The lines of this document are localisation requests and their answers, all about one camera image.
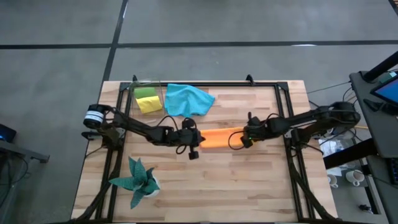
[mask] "green sponge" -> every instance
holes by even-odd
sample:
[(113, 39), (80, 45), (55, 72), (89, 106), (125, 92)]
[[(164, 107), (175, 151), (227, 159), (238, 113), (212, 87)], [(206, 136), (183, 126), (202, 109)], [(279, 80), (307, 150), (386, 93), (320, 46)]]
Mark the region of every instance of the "green sponge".
[(134, 89), (134, 96), (136, 99), (141, 99), (144, 97), (157, 96), (157, 94), (154, 87), (140, 87)]

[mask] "gray floor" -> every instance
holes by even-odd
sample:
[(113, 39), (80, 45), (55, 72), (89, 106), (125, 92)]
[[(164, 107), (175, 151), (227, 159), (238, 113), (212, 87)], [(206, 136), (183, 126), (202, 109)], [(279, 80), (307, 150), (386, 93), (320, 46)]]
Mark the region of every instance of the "gray floor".
[[(0, 0), (0, 45), (110, 43), (121, 0)], [(130, 0), (121, 42), (389, 40), (398, 17), (387, 0)], [(110, 80), (305, 80), (307, 90), (348, 81), (396, 45), (118, 49)], [(0, 123), (20, 146), (49, 153), (32, 162), (10, 223), (69, 219), (87, 142), (87, 106), (98, 99), (109, 49), (0, 50)], [(326, 105), (349, 85), (309, 94)], [(359, 132), (361, 138), (369, 133)], [(356, 205), (361, 189), (333, 191), (340, 218), (385, 223)]]

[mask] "computer screen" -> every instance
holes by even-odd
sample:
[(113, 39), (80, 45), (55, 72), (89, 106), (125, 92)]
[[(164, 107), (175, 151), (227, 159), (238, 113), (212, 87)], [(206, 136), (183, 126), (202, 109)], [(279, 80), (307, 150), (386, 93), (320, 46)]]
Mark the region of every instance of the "computer screen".
[(372, 93), (389, 103), (398, 105), (398, 75), (373, 89)]

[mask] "mug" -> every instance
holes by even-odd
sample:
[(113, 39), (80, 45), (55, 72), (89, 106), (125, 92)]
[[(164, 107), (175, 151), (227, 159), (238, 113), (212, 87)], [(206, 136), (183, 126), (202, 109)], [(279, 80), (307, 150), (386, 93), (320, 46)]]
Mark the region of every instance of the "mug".
[(338, 185), (337, 185), (337, 178), (336, 178), (335, 175), (333, 175), (333, 174), (328, 174), (328, 179), (329, 179), (329, 185), (330, 185), (330, 187), (338, 188)]
[(346, 178), (357, 187), (365, 179), (365, 175), (360, 170), (353, 170), (346, 173)]

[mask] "potted plant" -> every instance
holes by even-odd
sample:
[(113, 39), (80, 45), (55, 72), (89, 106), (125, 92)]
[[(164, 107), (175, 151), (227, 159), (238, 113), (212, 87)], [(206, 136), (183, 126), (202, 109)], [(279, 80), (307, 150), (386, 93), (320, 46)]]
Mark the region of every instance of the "potted plant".
[(145, 171), (141, 159), (135, 161), (129, 157), (129, 167), (132, 177), (118, 177), (109, 180), (111, 184), (134, 191), (130, 208), (138, 205), (143, 197), (155, 197), (160, 190), (159, 181), (152, 175), (154, 168)]

